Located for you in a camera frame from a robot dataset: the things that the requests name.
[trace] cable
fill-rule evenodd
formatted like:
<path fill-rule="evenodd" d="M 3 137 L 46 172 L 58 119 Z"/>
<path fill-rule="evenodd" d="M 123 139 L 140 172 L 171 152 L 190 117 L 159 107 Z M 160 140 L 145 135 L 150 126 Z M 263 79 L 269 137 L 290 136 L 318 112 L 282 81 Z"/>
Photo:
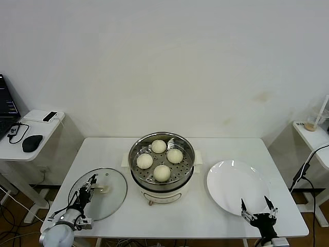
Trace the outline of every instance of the cable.
<path fill-rule="evenodd" d="M 136 240 L 131 240 L 130 242 L 126 243 L 123 247 L 126 247 L 127 245 L 129 245 L 130 243 L 137 243 L 139 246 L 141 247 L 146 247 L 143 244 L 141 244 L 140 242 L 136 241 Z"/>
<path fill-rule="evenodd" d="M 78 199 L 78 191 L 75 191 L 75 192 L 74 192 L 74 194 L 73 194 L 71 200 L 68 202 L 68 204 L 67 204 L 67 206 L 66 206 L 65 208 L 62 208 L 62 209 L 60 209 L 60 210 L 55 211 L 55 212 L 50 216 L 50 218 L 54 218 L 55 215 L 57 215 L 57 214 L 60 213 L 61 211 L 66 210 L 66 209 L 71 205 L 71 203 L 72 203 L 72 201 L 73 201 L 73 199 L 74 199 L 74 196 L 76 196 L 77 199 Z"/>
<path fill-rule="evenodd" d="M 37 184 L 35 184 L 35 185 L 32 187 L 32 189 L 33 189 L 33 188 L 35 188 L 36 186 L 38 186 L 38 185 L 42 184 L 42 183 L 45 181 L 45 179 L 46 179 L 46 173 L 45 173 L 45 172 L 43 172 L 43 179 L 42 179 L 42 181 L 41 181 L 41 182 L 39 182 L 39 183 L 37 183 Z"/>
<path fill-rule="evenodd" d="M 29 130 L 29 128 L 30 128 L 30 125 L 26 125 L 26 124 L 21 123 L 21 122 L 18 122 L 17 124 L 18 124 L 19 126 L 21 126 L 21 125 L 27 126 L 27 129 L 25 130 L 25 132 L 24 132 L 24 134 L 22 135 L 21 139 L 19 139 L 18 141 L 14 142 L 14 143 L 11 142 L 11 139 L 13 138 L 13 136 L 10 136 L 10 137 L 9 137 L 9 143 L 10 143 L 10 144 L 16 144 L 16 143 L 19 143 L 19 142 L 23 139 L 23 137 L 25 136 L 26 132 L 27 132 L 27 131 Z"/>
<path fill-rule="evenodd" d="M 309 158 L 309 160 L 308 160 L 308 163 L 311 161 L 311 159 L 313 158 L 314 154 L 315 154 L 317 151 L 321 150 L 322 148 L 326 148 L 326 147 L 329 147 L 329 145 L 326 145 L 326 146 L 324 146 L 324 147 L 318 148 L 314 153 L 312 153 L 311 156 L 310 156 L 310 158 Z"/>
<path fill-rule="evenodd" d="M 7 218 L 5 217 L 5 214 L 4 214 L 3 210 L 2 210 L 2 208 L 6 209 L 6 210 L 10 213 L 10 215 L 11 215 L 11 217 L 12 217 L 14 223 L 15 223 L 15 217 L 14 217 L 14 214 L 13 214 L 13 213 L 12 213 L 7 207 L 2 206 L 1 203 L 0 203 L 0 210 L 1 210 L 2 215 L 4 216 L 4 219 L 5 219 L 9 224 L 11 224 L 11 222 L 9 222 L 9 221 L 7 220 Z M 2 236 L 2 237 L 0 238 L 0 240 L 1 240 L 1 239 L 4 239 L 5 237 L 7 237 L 7 236 L 11 233 L 11 231 L 14 229 L 15 226 L 14 226 L 13 224 L 11 224 L 11 225 L 12 225 L 12 227 L 11 227 L 10 231 L 8 231 L 8 232 L 1 232 L 1 233 L 0 233 L 0 235 L 3 234 L 3 233 L 6 233 L 6 235 Z"/>
<path fill-rule="evenodd" d="M 74 141 L 73 141 L 73 137 L 72 137 L 72 135 L 66 130 L 66 128 L 65 128 L 65 126 L 64 126 L 64 124 L 63 124 L 63 122 L 62 122 L 62 120 L 61 120 L 59 117 L 57 117 L 56 119 L 58 119 L 58 120 L 61 122 L 61 124 L 62 124 L 62 126 L 63 126 L 63 129 L 65 130 L 65 132 L 67 133 L 67 135 L 70 136 L 71 143 L 72 143 L 74 149 L 76 150 L 76 152 L 78 153 L 78 152 L 79 152 L 79 149 L 76 148 L 75 143 L 74 143 Z"/>
<path fill-rule="evenodd" d="M 23 235 L 19 235 L 19 236 L 17 236 L 17 237 L 9 238 L 9 239 L 7 239 L 6 241 L 0 243 L 0 245 L 3 245 L 4 243 L 7 243 L 7 242 L 9 242 L 10 240 L 15 239 L 15 238 L 20 238 L 20 237 L 24 237 L 24 236 L 26 236 L 26 235 L 31 235 L 31 234 L 36 234 L 36 233 L 39 233 L 39 234 L 40 234 L 40 232 L 26 233 L 26 234 L 23 234 Z"/>
<path fill-rule="evenodd" d="M 323 144 L 321 145 L 319 148 L 313 150 L 308 158 L 306 159 L 305 163 L 303 164 L 303 166 L 298 170 L 298 172 L 296 173 L 295 177 L 293 178 L 293 184 L 291 185 L 290 193 L 292 193 L 293 189 L 295 188 L 296 184 L 298 183 L 298 181 L 301 180 L 301 178 L 303 176 L 306 175 L 306 171 L 308 170 L 308 168 L 310 167 L 309 163 L 311 161 L 311 159 L 313 158 L 313 156 L 316 154 L 317 151 L 321 150 L 322 148 L 326 148 L 329 147 L 329 143 Z"/>
<path fill-rule="evenodd" d="M 316 209 L 316 198 L 315 198 L 315 192 L 314 192 L 314 186 L 310 180 L 308 180 L 306 177 L 302 177 L 302 179 L 306 180 L 309 182 L 309 184 L 312 187 L 312 194 L 313 194 L 313 247 L 315 247 L 315 209 Z"/>
<path fill-rule="evenodd" d="M 8 196 L 10 196 L 15 202 L 17 202 L 20 206 L 22 206 L 23 208 L 25 208 L 26 210 L 28 210 L 31 214 L 33 214 L 38 220 L 44 222 L 42 219 L 40 219 L 38 216 L 36 216 L 34 213 L 32 213 L 26 206 L 24 206 L 22 203 L 20 203 L 19 201 L 17 201 L 14 197 L 12 197 L 9 193 L 7 193 L 4 189 L 2 189 L 0 187 L 0 189 L 5 192 Z"/>

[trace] laptop keyboard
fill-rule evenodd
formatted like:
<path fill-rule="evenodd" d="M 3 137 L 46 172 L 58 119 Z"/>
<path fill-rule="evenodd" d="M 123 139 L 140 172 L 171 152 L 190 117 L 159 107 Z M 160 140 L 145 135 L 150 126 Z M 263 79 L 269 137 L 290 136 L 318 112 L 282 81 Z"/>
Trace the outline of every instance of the laptop keyboard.
<path fill-rule="evenodd" d="M 12 121 L 0 121 L 0 132 L 8 131 L 12 124 Z"/>

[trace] black cable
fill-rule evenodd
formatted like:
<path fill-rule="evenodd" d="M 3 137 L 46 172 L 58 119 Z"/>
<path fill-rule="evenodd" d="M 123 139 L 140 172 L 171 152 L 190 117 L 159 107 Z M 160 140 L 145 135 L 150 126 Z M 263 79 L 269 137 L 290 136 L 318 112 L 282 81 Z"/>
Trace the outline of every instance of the black cable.
<path fill-rule="evenodd" d="M 81 231 L 81 230 L 82 230 L 82 227 L 79 226 L 79 225 L 77 225 L 77 220 L 78 220 L 80 217 L 82 217 L 82 214 L 80 214 L 80 215 L 78 215 L 78 216 L 76 217 L 76 219 L 74 220 L 74 224 L 73 224 L 74 227 L 76 227 L 78 231 Z"/>
<path fill-rule="evenodd" d="M 27 126 L 27 129 L 25 130 L 25 132 L 24 132 L 24 134 L 22 135 L 21 139 L 19 139 L 18 141 L 14 142 L 14 143 L 11 142 L 11 139 L 13 138 L 13 136 L 9 137 L 9 143 L 10 143 L 10 144 L 16 144 L 16 143 L 19 143 L 19 142 L 23 139 L 24 135 L 26 134 L 26 132 L 27 132 L 27 131 L 29 130 L 29 128 L 30 128 L 30 125 L 26 125 L 26 124 L 21 123 L 21 122 L 18 122 L 18 124 L 20 124 L 20 126 L 21 126 L 21 125 Z"/>
<path fill-rule="evenodd" d="M 13 221 L 15 222 L 14 214 L 13 214 L 13 213 L 12 213 L 7 207 L 2 206 L 1 203 L 0 203 L 1 214 L 4 216 L 4 219 L 7 221 L 7 219 L 6 219 L 6 217 L 5 217 L 5 214 L 4 214 L 3 210 L 2 210 L 2 208 L 6 209 L 6 210 L 10 213 L 10 215 L 11 215 Z M 0 235 L 2 235 L 2 234 L 4 234 L 4 233 L 6 233 L 6 235 L 2 236 L 2 237 L 0 238 L 0 240 L 2 240 L 2 239 L 4 239 L 5 237 L 7 237 L 7 236 L 12 232 L 13 229 L 14 229 L 14 226 L 12 225 L 10 231 L 8 231 L 8 232 L 1 232 Z"/>
<path fill-rule="evenodd" d="M 311 159 L 313 158 L 313 156 L 316 154 L 317 151 L 319 151 L 319 150 L 322 149 L 322 148 L 326 148 L 326 147 L 329 147 L 329 145 L 323 146 L 323 147 L 318 148 L 317 150 L 315 150 L 315 152 L 310 156 L 310 158 L 309 158 L 309 160 L 308 160 L 308 163 L 311 161 Z"/>
<path fill-rule="evenodd" d="M 308 180 L 306 177 L 302 177 L 302 179 L 306 180 L 309 182 L 309 184 L 311 185 L 313 191 L 312 191 L 312 194 L 313 194 L 313 247 L 315 247 L 315 208 L 316 208 L 316 201 L 315 201 L 315 192 L 314 192 L 314 186 L 312 184 L 312 182 L 310 180 Z"/>
<path fill-rule="evenodd" d="M 140 242 L 136 241 L 136 240 L 131 240 L 131 241 L 128 241 L 128 243 L 126 243 L 123 247 L 126 247 L 127 245 L 129 245 L 130 243 L 137 243 L 139 246 L 141 247 L 147 247 L 143 244 L 141 244 Z"/>
<path fill-rule="evenodd" d="M 7 211 L 12 215 L 12 217 L 13 217 L 12 212 L 11 212 L 7 207 L 5 207 L 4 205 L 1 205 L 1 204 L 0 204 L 0 208 L 1 208 L 1 213 L 2 213 L 3 216 L 4 216 L 5 221 L 7 221 L 10 225 L 12 225 L 13 228 L 14 228 L 15 226 L 16 226 L 16 227 L 27 227 L 27 226 L 31 226 L 31 225 L 36 224 L 37 222 L 39 222 L 39 220 L 36 220 L 36 221 L 34 221 L 34 222 L 32 222 L 32 223 L 29 223 L 29 224 L 27 224 L 27 225 L 15 225 L 15 219 L 13 218 L 13 223 L 10 222 L 10 221 L 5 217 L 2 208 L 4 208 L 5 210 L 7 210 Z"/>
<path fill-rule="evenodd" d="M 50 209 L 50 203 L 49 203 L 49 201 L 47 200 L 47 203 L 48 203 L 48 210 Z M 22 217 L 22 219 L 21 219 L 21 221 L 20 221 L 20 223 L 19 223 L 19 225 L 18 225 L 18 227 L 17 227 L 17 229 L 16 229 L 16 233 L 18 233 L 19 234 L 19 229 L 20 229 L 20 227 L 27 227 L 27 226 L 31 226 L 31 225 L 34 225 L 34 224 L 36 224 L 36 223 L 38 223 L 39 222 L 39 220 L 37 219 L 36 221 L 34 221 L 34 222 L 32 222 L 32 223 L 29 223 L 29 224 L 27 224 L 27 225 L 22 225 L 22 223 L 23 223 L 23 220 L 25 219 L 25 217 L 26 217 L 26 215 L 29 213 L 29 211 L 27 211 L 25 214 L 24 214 L 24 216 Z"/>
<path fill-rule="evenodd" d="M 300 179 L 302 179 L 303 176 L 306 175 L 306 171 L 309 169 L 310 165 L 310 161 L 311 159 L 313 158 L 313 156 L 319 151 L 321 150 L 322 148 L 327 148 L 329 147 L 329 145 L 326 145 L 326 146 L 323 146 L 321 148 L 318 148 L 317 150 L 315 150 L 312 155 L 309 157 L 309 160 L 306 160 L 306 162 L 303 164 L 303 166 L 298 170 L 298 172 L 296 173 L 294 179 L 293 179 L 293 184 L 291 185 L 289 191 L 290 193 L 293 191 L 293 187 L 298 183 L 298 181 Z"/>
<path fill-rule="evenodd" d="M 54 212 L 54 213 L 52 214 L 52 216 L 53 216 L 53 215 L 55 216 L 55 215 L 57 215 L 58 213 L 60 213 L 61 211 L 66 210 L 66 209 L 71 205 L 71 203 L 72 203 L 72 201 L 73 201 L 73 199 L 74 199 L 74 196 L 76 196 L 77 199 L 78 199 L 78 192 L 77 192 L 77 191 L 74 192 L 74 194 L 73 194 L 73 196 L 72 196 L 70 202 L 67 204 L 67 206 L 66 206 L 65 208 L 62 208 L 62 209 L 57 210 L 56 212 Z"/>

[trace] white wall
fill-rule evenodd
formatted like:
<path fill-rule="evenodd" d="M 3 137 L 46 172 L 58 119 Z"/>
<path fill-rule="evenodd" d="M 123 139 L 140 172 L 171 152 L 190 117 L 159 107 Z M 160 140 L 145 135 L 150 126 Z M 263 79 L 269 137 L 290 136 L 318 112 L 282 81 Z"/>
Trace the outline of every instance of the white wall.
<path fill-rule="evenodd" d="M 329 92 L 328 8 L 5 0 L 0 72 L 27 109 L 62 110 L 85 137 L 168 130 L 270 146 Z"/>

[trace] white side table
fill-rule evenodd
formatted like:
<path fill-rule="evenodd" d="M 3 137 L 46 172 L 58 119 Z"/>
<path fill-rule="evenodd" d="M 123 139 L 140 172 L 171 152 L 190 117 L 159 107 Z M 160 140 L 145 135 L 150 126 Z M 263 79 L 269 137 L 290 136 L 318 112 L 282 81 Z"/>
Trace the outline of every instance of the white side table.
<path fill-rule="evenodd" d="M 296 120 L 293 123 L 293 127 L 297 130 L 300 136 L 303 138 L 307 146 L 314 150 L 320 147 L 323 144 L 329 143 L 329 135 L 328 133 L 318 127 L 314 132 L 308 131 L 304 128 L 304 122 L 302 120 Z M 329 170 L 329 149 L 321 149 L 315 154 L 316 158 L 319 160 L 320 164 L 324 169 Z M 307 199 L 307 204 L 299 204 L 298 209 L 301 213 L 312 213 L 313 212 L 313 196 L 311 193 L 303 193 L 305 198 Z M 329 199 L 329 189 L 325 189 L 323 192 L 319 193 L 316 196 L 316 209 L 315 216 L 321 227 L 329 227 L 328 221 L 323 215 L 320 205 Z"/>
<path fill-rule="evenodd" d="M 100 168 L 124 171 L 121 161 L 136 138 L 87 138 L 84 140 L 47 217 L 67 206 L 72 185 L 82 175 Z M 200 150 L 203 165 L 193 174 L 188 193 L 176 202 L 149 206 L 140 194 L 130 173 L 127 195 L 121 207 L 111 216 L 96 221 L 91 230 L 75 231 L 76 237 L 97 238 L 159 238 L 159 239 L 228 239 L 259 238 L 260 232 L 242 217 L 220 208 L 208 193 L 205 178 L 209 169 L 222 160 L 239 160 L 260 172 L 269 184 L 270 199 L 279 208 L 274 228 L 279 236 L 308 235 L 308 228 L 299 213 L 275 163 L 259 138 L 188 138 Z M 55 216 L 54 222 L 62 214 Z M 155 227 L 154 219 L 161 222 Z M 40 229 L 53 226 L 45 221 Z"/>
<path fill-rule="evenodd" d="M 50 123 L 29 121 L 25 120 L 24 117 L 20 120 L 23 124 L 30 126 L 24 139 L 31 135 L 43 135 L 43 139 L 38 148 L 33 152 L 23 152 L 23 140 L 17 144 L 10 144 L 6 136 L 0 140 L 0 161 L 3 161 L 0 164 L 0 173 L 35 203 L 30 209 L 34 214 L 36 214 L 39 209 L 48 209 L 48 202 L 44 198 L 49 190 L 42 189 L 40 194 L 37 193 L 13 167 L 15 166 L 15 162 L 28 162 L 35 159 L 64 117 L 65 114 L 63 112 L 58 112 L 57 119 L 54 119 Z M 22 136 L 24 131 L 25 128 L 21 127 L 17 135 Z M 34 215 L 28 213 L 24 219 L 24 223 L 31 223 L 33 219 Z"/>

